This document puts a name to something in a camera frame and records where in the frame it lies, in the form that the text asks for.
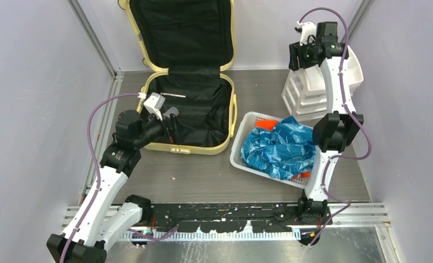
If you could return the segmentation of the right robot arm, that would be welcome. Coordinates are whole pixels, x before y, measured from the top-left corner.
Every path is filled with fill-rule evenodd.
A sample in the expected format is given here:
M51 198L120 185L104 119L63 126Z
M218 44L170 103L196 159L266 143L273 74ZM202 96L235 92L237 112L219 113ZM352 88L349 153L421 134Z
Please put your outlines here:
M294 71L318 66L321 75L314 82L325 85L326 113L313 126L315 161L310 179L298 200L297 219L312 224L325 218L331 178L345 149L364 122L351 101L346 78L350 49L338 39L337 22L297 22L300 40L290 45L289 68Z

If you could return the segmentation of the orange garment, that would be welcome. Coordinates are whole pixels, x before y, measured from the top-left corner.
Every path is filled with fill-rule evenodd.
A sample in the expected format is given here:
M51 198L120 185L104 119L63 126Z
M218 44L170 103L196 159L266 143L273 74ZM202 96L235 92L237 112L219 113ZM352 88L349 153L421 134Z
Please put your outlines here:
M262 128L265 130L273 130L279 121L274 119L258 119L255 123L255 128Z

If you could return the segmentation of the white divided organizer tray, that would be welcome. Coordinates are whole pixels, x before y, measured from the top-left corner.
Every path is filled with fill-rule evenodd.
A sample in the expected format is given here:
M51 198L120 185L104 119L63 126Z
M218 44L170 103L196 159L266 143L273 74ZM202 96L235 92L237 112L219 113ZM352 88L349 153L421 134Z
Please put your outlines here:
M344 63L347 69L345 79L353 94L363 82L360 62L349 48L349 58ZM290 115L299 122L321 119L327 110L324 78L320 68L315 65L297 71L289 70L281 98Z

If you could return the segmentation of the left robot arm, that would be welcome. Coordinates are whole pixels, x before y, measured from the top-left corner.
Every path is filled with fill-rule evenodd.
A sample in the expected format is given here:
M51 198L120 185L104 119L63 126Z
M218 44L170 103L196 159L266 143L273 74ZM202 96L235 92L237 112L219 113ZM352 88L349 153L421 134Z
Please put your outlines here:
M146 119L135 110L120 113L113 141L98 163L100 173L94 189L63 233L48 238L47 248L56 262L105 262L108 251L130 227L152 221L150 200L138 195L127 197L109 219L106 215L141 159L140 150L160 137L179 141L178 114L175 107L165 113L151 113Z

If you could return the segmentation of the blue patterned garment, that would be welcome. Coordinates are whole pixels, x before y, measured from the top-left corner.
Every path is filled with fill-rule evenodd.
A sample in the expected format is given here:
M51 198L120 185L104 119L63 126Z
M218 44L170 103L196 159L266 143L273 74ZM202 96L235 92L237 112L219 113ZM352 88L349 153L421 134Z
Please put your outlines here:
M313 129L292 116L280 120L271 131L254 126L242 144L240 157L247 167L273 179L308 178L315 161Z

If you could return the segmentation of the clear bottle pink cap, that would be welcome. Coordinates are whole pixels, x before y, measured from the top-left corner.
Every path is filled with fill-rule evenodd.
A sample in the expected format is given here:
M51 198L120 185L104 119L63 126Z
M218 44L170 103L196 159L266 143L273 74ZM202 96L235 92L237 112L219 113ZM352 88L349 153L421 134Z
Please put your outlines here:
M179 110L176 107L170 107L167 111L163 113L163 116L170 118L171 116L178 116Z

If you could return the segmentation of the yellow hard-shell suitcase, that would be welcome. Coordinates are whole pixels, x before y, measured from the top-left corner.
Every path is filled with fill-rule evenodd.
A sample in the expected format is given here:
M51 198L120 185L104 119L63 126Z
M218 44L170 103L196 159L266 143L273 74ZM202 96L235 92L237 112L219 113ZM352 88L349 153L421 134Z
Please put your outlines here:
M163 96L162 110L179 110L182 142L160 137L153 151L216 155L234 135L235 85L225 74L235 60L233 1L119 1L152 74L142 92Z

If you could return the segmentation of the white perforated plastic basket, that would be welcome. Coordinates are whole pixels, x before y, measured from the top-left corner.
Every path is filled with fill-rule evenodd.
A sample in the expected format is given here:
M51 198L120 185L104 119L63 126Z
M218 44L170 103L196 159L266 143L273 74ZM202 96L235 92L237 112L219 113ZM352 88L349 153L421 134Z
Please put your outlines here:
M294 117L244 115L230 153L231 164L248 173L305 188L315 159L311 127Z

